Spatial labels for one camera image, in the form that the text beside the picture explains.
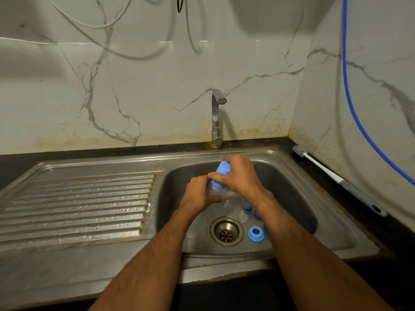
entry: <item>hand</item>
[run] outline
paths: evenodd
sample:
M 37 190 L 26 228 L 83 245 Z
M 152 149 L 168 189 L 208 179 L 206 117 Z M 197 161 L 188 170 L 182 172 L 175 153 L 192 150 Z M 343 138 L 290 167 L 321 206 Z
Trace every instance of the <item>hand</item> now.
M 182 202 L 179 209 L 187 211 L 193 217 L 196 217 L 212 203 L 220 203 L 222 198 L 218 195 L 206 195 L 206 187 L 209 178 L 207 175 L 194 177 L 186 187 Z
M 258 194 L 266 192 L 259 181 L 254 165 L 247 156 L 225 156 L 223 160 L 231 164 L 231 172 L 222 175 L 217 172 L 210 172 L 209 178 L 226 184 L 233 192 L 241 194 L 251 204 L 255 202 Z

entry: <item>black cable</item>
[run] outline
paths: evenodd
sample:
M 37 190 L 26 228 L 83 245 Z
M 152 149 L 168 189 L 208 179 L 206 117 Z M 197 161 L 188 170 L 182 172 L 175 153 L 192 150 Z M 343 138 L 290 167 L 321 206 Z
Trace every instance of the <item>black cable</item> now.
M 183 8 L 183 0 L 182 2 L 179 4 L 179 0 L 177 0 L 177 11 L 180 13 L 181 9 Z

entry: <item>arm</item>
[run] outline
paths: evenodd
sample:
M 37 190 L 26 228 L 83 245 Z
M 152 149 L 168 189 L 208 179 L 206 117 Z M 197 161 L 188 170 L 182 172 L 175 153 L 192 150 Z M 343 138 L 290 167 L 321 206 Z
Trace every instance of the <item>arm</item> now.
M 392 311 L 354 270 L 309 234 L 262 187 L 248 157 L 224 159 L 231 163 L 231 172 L 212 172 L 209 177 L 240 193 L 258 211 L 298 310 Z
M 118 273 L 90 311 L 170 309 L 186 232 L 221 197 L 206 196 L 207 176 L 192 178 L 179 209 L 162 230 Z

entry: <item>brush bristles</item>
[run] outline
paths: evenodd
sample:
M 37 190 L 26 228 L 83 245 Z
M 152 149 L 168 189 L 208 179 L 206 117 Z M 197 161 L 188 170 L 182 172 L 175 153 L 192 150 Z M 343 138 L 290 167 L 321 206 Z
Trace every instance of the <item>brush bristles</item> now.
M 301 147 L 299 145 L 293 146 L 293 151 L 296 154 L 298 154 L 300 157 L 304 157 L 304 154 L 307 154 L 307 151 L 303 147 Z

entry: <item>gray brush grip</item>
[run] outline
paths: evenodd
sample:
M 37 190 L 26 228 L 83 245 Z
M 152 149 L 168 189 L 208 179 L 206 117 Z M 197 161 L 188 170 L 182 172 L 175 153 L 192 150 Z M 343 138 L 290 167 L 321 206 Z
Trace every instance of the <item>gray brush grip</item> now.
M 362 203 L 364 203 L 368 208 L 373 210 L 376 214 L 385 217 L 387 216 L 386 211 L 384 211 L 381 207 L 377 206 L 375 201 L 372 200 L 367 195 L 360 192 L 357 188 L 355 188 L 353 185 L 351 185 L 346 180 L 340 181 L 339 184 L 345 188 L 349 193 L 351 193 L 355 198 L 360 200 Z

